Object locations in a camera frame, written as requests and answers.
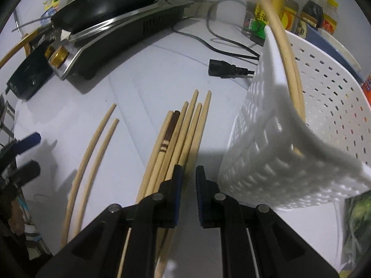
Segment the small black electric pot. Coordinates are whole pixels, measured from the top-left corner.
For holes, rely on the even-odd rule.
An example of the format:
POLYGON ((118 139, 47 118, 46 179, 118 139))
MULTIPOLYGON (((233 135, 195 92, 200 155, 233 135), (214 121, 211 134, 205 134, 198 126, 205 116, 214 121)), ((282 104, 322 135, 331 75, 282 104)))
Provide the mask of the small black electric pot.
POLYGON ((40 44, 16 69, 6 83, 5 94, 11 91, 18 99, 28 101, 53 74, 45 52, 51 41, 40 44))

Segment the white plastic utensil basket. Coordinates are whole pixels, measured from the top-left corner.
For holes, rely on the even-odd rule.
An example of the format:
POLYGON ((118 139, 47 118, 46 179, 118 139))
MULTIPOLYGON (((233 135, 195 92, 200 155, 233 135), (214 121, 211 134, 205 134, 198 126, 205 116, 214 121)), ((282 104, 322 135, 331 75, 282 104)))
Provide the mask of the white plastic utensil basket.
POLYGON ((274 35, 266 39, 219 169, 221 191, 278 210, 338 202, 370 189, 370 104, 335 59, 289 34, 306 122, 289 95, 274 35))

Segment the plastic bag of greens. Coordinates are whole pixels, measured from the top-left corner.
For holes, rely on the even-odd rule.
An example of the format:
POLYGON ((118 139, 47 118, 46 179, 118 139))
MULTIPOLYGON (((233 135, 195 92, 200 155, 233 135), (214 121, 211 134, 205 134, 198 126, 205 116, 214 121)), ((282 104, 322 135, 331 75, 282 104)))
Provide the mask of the plastic bag of greens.
POLYGON ((345 201, 342 262, 353 270, 370 247, 370 191, 345 201))

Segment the silver induction cooker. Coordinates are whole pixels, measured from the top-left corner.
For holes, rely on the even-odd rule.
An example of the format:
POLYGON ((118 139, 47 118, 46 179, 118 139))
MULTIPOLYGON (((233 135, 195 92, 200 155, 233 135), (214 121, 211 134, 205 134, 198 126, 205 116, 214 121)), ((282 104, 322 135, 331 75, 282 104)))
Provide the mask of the silver induction cooker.
POLYGON ((150 6, 98 23, 62 40, 48 59, 59 79, 86 80, 110 59, 131 46, 178 23, 192 0, 160 0, 150 6))

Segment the yellow detergent bottle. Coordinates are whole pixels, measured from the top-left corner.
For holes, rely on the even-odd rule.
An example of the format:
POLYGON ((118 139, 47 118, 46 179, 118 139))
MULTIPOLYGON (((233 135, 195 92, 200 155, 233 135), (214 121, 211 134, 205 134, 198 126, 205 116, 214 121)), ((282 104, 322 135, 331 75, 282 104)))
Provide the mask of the yellow detergent bottle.
POLYGON ((40 19, 51 18, 58 10, 60 0, 48 0, 44 2, 44 13, 41 15, 40 19))

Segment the orange yellow squeeze bottle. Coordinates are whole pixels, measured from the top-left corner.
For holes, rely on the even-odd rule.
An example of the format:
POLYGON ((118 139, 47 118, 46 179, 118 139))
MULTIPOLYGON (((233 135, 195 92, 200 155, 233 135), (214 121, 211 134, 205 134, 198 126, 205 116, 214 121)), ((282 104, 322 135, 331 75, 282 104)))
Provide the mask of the orange yellow squeeze bottle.
POLYGON ((363 93, 371 105, 371 74, 366 78, 366 80, 361 85, 361 89, 363 90, 363 93))

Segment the white bowl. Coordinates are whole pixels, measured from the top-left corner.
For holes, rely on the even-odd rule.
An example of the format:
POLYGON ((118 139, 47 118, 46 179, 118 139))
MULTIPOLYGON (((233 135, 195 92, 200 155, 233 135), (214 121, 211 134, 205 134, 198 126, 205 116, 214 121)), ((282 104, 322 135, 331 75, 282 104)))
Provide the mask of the white bowl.
POLYGON ((318 33, 327 40, 348 62, 351 64, 353 69, 357 72, 361 72, 361 66, 357 62, 356 58, 341 44, 333 35, 324 31, 324 29, 319 29, 318 33))

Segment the blue bowl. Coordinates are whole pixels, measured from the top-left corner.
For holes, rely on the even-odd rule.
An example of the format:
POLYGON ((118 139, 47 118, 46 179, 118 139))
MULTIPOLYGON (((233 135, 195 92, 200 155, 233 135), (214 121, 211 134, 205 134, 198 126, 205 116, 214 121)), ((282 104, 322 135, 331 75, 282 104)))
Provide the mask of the blue bowl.
POLYGON ((351 64, 327 41, 325 40, 319 33, 318 29, 315 29, 308 24, 306 24, 306 36, 305 39, 312 43, 314 46, 317 46, 322 51, 326 52, 332 58, 334 58, 337 62, 342 64, 355 78, 355 80, 359 83, 363 83, 363 79, 359 73, 357 73, 351 64))

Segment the small spice jar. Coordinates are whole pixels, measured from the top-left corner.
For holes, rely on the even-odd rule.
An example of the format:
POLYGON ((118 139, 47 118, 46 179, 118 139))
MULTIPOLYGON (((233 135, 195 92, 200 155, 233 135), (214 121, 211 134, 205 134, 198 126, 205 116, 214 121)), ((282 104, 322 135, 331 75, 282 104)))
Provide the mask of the small spice jar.
POLYGON ((255 18, 256 4, 252 2, 246 3, 245 18, 241 32, 250 38, 251 36, 257 38, 259 36, 260 24, 255 18))

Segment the yellow cap dark sauce bottle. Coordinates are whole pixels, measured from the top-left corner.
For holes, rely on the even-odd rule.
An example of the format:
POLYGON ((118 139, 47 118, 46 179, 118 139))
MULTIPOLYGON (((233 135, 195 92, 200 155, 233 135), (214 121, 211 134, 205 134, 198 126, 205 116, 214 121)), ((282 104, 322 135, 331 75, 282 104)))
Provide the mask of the yellow cap dark sauce bottle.
POLYGON ((296 16, 299 10, 299 4, 294 0, 285 0, 284 12, 282 15, 282 25, 288 32, 294 32, 296 16))

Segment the yellow cap soy sauce bottle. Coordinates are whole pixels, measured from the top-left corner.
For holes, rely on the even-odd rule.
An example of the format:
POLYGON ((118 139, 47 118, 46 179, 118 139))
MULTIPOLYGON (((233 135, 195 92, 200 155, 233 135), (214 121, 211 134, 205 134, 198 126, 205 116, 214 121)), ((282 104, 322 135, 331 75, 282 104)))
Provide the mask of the yellow cap soy sauce bottle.
POLYGON ((308 0, 302 8, 301 20, 318 29, 323 23, 323 0, 308 0))

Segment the yellow cap amber bottle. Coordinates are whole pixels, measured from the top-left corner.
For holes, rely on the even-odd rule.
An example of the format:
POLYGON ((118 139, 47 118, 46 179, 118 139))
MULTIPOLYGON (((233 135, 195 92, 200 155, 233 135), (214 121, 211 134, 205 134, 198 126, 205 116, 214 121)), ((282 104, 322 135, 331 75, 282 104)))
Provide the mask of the yellow cap amber bottle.
POLYGON ((323 8, 323 23, 321 29, 333 35, 338 25, 338 2, 336 0, 326 0, 323 8))

